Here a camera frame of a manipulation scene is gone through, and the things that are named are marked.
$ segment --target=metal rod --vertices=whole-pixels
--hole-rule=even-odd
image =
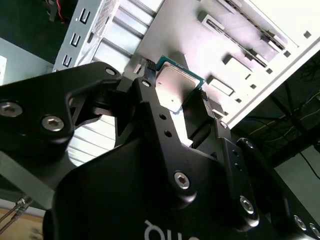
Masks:
[[[291,115],[294,115],[295,114],[294,103],[292,101],[292,94],[291,94],[291,90],[290,90],[290,87],[289,87],[289,84],[288,84],[287,81],[284,82],[284,87],[285,87],[286,95],[288,97],[288,102],[289,102]]]
[[[19,207],[19,205],[15,205],[11,210],[9,210],[5,215],[3,215],[0,218],[0,223],[5,220],[10,214],[12,214],[17,208]]]
[[[9,228],[11,226],[11,224],[13,224],[16,221],[16,219],[11,219],[10,221],[8,221],[3,228],[0,229],[0,235],[4,233],[5,230],[7,230],[7,228]]]
[[[276,98],[273,94],[270,95],[271,100],[274,104],[291,120],[292,124],[303,134],[307,133],[308,131],[302,126],[299,122],[299,119],[295,115],[291,115],[287,108]]]
[[[260,119],[260,120],[272,120],[272,121],[286,121],[286,118],[279,118],[279,117],[268,117],[268,116],[246,116],[246,119]]]

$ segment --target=cable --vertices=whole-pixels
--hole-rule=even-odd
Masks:
[[[316,171],[314,170],[314,168],[311,166],[310,162],[306,159],[306,157],[299,152],[299,154],[301,155],[301,157],[303,157],[303,159],[305,160],[305,162],[308,164],[309,168],[312,170],[313,174],[316,176],[317,179],[320,180],[320,177],[318,176],[318,174],[316,173]]]
[[[307,118],[307,117],[310,117],[310,116],[318,113],[319,111],[320,111],[320,108],[319,108],[318,110],[316,110],[316,111],[308,114],[308,115],[305,115],[305,116],[304,116],[303,118],[301,118],[299,121],[302,121],[303,119],[305,119],[305,118]],[[272,140],[265,141],[265,143],[271,143],[271,142],[274,142],[274,141],[277,141],[277,140],[279,140],[279,139],[284,138],[294,127],[295,127],[295,126],[292,126],[283,136],[277,137],[277,138],[272,139]]]
[[[18,205],[15,205],[10,211],[8,211],[5,215],[3,215],[1,218],[0,218],[0,223],[5,220],[10,214],[12,214],[17,208],[19,208]]]
[[[292,126],[283,136],[277,137],[277,138],[272,139],[272,140],[264,141],[264,142],[265,143],[271,143],[271,142],[277,141],[279,139],[283,139],[294,127],[295,126]]]
[[[16,209],[18,209],[19,207],[23,206],[24,204],[26,204],[26,200],[25,198],[27,198],[27,196],[24,196],[22,198],[20,198],[16,203],[15,203],[15,206],[10,210],[8,211],[5,215],[3,215],[1,218],[0,218],[0,223],[5,220],[10,214],[12,214]]]
[[[308,101],[306,101],[304,105],[310,103],[311,100],[314,99],[318,94],[320,94],[320,91],[318,91],[318,92],[317,92],[315,95],[313,95]]]
[[[56,5],[57,5],[57,8],[58,8],[58,15],[59,15],[61,21],[64,23],[64,22],[65,22],[65,19],[64,19],[64,17],[61,15],[61,6],[60,6],[60,3],[59,3],[59,0],[56,0]]]
[[[266,123],[264,123],[263,121],[260,121],[260,120],[257,120],[257,119],[255,119],[255,121],[260,122],[260,123],[268,126],[268,125],[267,125]],[[274,130],[276,133],[282,135],[282,133],[280,133],[278,130],[273,129],[273,128],[271,128],[271,129]],[[286,138],[285,136],[282,136],[282,137],[283,137],[285,140],[287,140],[288,142],[290,142],[289,139]],[[320,177],[318,176],[318,174],[316,173],[316,171],[314,170],[314,168],[312,167],[312,165],[310,164],[310,162],[306,159],[306,157],[305,157],[301,152],[299,152],[299,154],[303,157],[303,159],[305,160],[305,162],[308,164],[309,168],[312,170],[312,172],[314,173],[314,175],[316,176],[316,178],[318,178],[318,179],[320,180]]]
[[[311,100],[314,99],[318,94],[320,94],[320,90],[318,90],[318,92],[315,93],[315,94],[314,94],[313,96],[311,96],[310,98],[308,97],[308,98],[307,98],[308,100],[302,105],[301,108],[303,108],[305,105],[307,105],[308,103],[310,103]],[[286,115],[282,115],[281,117],[279,117],[279,119],[283,119],[285,116],[286,116]],[[249,135],[252,135],[252,134],[254,134],[255,132],[257,132],[257,131],[259,131],[259,130],[261,130],[261,129],[263,129],[263,128],[265,128],[265,127],[267,127],[267,126],[269,126],[270,124],[273,124],[273,123],[275,123],[275,122],[276,122],[276,121],[273,120],[273,121],[271,121],[271,122],[264,123],[263,126],[257,128],[256,130],[253,130],[252,132],[249,133]]]
[[[18,206],[18,204],[16,206],[18,206],[18,210],[16,211],[16,213],[13,215],[13,217],[10,219],[10,221],[8,221],[1,229],[0,229],[0,235],[4,233],[5,230],[7,230],[8,227],[11,226],[11,224],[13,224],[15,221],[17,221],[22,214],[27,210],[27,208],[29,207],[29,205],[32,203],[32,199],[28,196],[25,196],[23,198],[21,198],[19,201],[22,202],[21,205]]]

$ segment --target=rectangular slot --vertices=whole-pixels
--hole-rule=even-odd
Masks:
[[[90,16],[90,11],[83,8],[80,14],[80,22],[83,24],[87,24],[89,16]]]
[[[215,20],[212,16],[210,16],[205,11],[201,11],[197,17],[197,19],[209,30],[214,33],[222,33],[225,29],[224,26],[221,25],[220,22]]]
[[[229,73],[232,73],[234,79],[246,79],[246,77],[252,73],[249,68],[247,68],[231,55],[225,57],[223,63],[226,66],[226,70]]]
[[[70,56],[68,57],[68,55],[66,54],[63,58],[62,65],[68,68],[71,63],[71,60],[72,60],[72,57]]]
[[[215,87],[216,89],[220,90],[221,92],[223,92],[228,96],[231,96],[235,92],[231,87],[227,86],[226,84],[216,79],[215,77],[211,77],[211,80],[208,80],[208,82],[209,82],[209,86]]]
[[[77,34],[72,34],[72,38],[71,38],[71,41],[70,41],[70,45],[74,46],[74,47],[77,47],[78,44],[79,44],[79,41],[80,41],[80,36],[77,36]]]
[[[267,36],[262,36],[261,40],[265,42],[270,48],[272,48],[274,51],[280,53],[282,50],[274,44]]]

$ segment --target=metal bracket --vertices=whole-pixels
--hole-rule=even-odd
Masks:
[[[248,172],[257,184],[258,206],[270,212],[272,225],[285,239],[317,239],[320,226],[299,202],[277,172],[248,139],[240,138]]]
[[[242,151],[230,141],[230,129],[215,118],[204,91],[193,93],[183,105],[183,113],[187,135],[193,140],[193,148],[216,157],[222,165],[227,186],[221,187],[221,191],[225,193],[225,201],[228,202],[226,208],[230,209],[231,206],[232,214],[225,222],[231,223],[240,231],[256,227],[260,219],[258,207]]]
[[[158,152],[164,183],[174,208],[186,207],[196,197],[192,170],[168,109],[160,105],[155,86],[145,78],[132,84],[136,113],[147,141]]]

